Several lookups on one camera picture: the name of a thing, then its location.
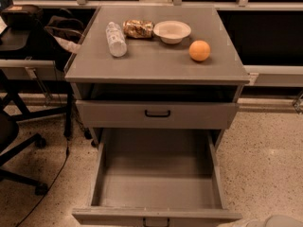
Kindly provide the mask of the grey drawer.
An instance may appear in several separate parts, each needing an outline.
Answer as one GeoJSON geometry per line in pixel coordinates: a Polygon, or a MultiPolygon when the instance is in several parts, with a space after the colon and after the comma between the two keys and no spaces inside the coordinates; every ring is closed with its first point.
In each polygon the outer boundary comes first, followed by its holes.
{"type": "Polygon", "coordinates": [[[78,100],[85,127],[225,130],[237,103],[78,100]]]}
{"type": "Polygon", "coordinates": [[[238,220],[227,209],[210,133],[106,129],[82,225],[216,227],[238,220]]]}

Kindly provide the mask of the grey drawer cabinet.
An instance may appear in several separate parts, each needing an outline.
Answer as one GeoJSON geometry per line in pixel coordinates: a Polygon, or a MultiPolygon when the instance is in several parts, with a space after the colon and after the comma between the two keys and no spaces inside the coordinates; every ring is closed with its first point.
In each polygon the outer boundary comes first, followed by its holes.
{"type": "MultiPolygon", "coordinates": [[[[65,78],[73,86],[77,101],[237,104],[248,81],[217,11],[182,6],[101,7],[65,78]],[[159,38],[130,39],[127,54],[115,58],[109,52],[105,27],[128,19],[180,21],[190,26],[191,33],[177,45],[164,44],[159,38]],[[189,56],[189,47],[195,41],[210,45],[205,61],[189,56]]],[[[207,131],[218,144],[225,130],[207,131]]]]}

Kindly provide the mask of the clear plastic water bottle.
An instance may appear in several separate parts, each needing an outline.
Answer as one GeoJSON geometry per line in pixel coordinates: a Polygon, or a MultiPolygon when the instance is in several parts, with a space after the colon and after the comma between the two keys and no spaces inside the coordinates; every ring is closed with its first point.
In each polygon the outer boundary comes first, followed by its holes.
{"type": "Polygon", "coordinates": [[[114,57],[122,57],[127,53],[127,45],[125,37],[120,26],[114,22],[110,22],[106,27],[106,37],[110,53],[114,57]]]}

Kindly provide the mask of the orange fruit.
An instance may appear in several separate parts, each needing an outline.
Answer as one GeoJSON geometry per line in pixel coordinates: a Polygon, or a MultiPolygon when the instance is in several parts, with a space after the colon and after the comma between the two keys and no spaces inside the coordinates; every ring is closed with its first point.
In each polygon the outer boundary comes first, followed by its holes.
{"type": "Polygon", "coordinates": [[[205,61],[210,56],[210,45],[205,41],[195,41],[189,47],[189,56],[195,61],[205,61]]]}

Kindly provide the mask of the white bowl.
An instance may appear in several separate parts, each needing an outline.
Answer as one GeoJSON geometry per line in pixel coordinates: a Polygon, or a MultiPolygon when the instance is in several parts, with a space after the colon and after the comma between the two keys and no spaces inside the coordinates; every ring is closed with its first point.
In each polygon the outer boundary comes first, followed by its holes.
{"type": "Polygon", "coordinates": [[[187,24],[179,21],[164,21],[157,23],[153,33],[165,44],[178,44],[191,33],[187,24]]]}

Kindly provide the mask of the crumpled gold snack bag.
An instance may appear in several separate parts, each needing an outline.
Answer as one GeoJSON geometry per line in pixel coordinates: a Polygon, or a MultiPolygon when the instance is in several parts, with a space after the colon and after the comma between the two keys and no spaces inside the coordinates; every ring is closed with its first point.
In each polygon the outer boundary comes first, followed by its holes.
{"type": "Polygon", "coordinates": [[[149,39],[153,36],[154,23],[149,20],[127,20],[123,22],[123,32],[127,37],[149,39]]]}

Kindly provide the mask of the dark jacket with white cloth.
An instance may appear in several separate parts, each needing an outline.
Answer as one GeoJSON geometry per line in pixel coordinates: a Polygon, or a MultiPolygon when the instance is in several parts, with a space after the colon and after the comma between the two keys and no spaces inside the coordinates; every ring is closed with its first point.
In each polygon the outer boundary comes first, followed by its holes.
{"type": "Polygon", "coordinates": [[[77,54],[83,38],[84,24],[76,18],[54,15],[45,26],[45,30],[55,38],[64,50],[77,54]]]}

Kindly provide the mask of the black office chair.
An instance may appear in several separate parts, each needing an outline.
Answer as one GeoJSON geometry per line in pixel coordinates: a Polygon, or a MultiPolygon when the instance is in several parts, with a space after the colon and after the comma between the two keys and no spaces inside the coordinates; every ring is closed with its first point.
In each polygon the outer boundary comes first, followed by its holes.
{"type": "Polygon", "coordinates": [[[45,195],[48,191],[48,186],[46,183],[42,183],[37,180],[9,172],[2,168],[6,162],[11,160],[31,144],[35,144],[37,148],[44,148],[46,146],[45,139],[39,133],[36,133],[19,145],[3,153],[2,151],[11,145],[12,142],[17,138],[18,133],[19,126],[16,120],[11,115],[6,113],[3,109],[0,109],[0,178],[34,186],[36,195],[45,195]]]}

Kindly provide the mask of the black bag on desk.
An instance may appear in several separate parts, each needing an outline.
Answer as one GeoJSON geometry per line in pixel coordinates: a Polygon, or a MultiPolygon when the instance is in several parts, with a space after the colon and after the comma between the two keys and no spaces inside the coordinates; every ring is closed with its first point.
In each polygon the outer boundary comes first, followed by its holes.
{"type": "Polygon", "coordinates": [[[11,5],[1,12],[5,24],[14,29],[31,29],[43,18],[44,11],[35,5],[11,5]]]}

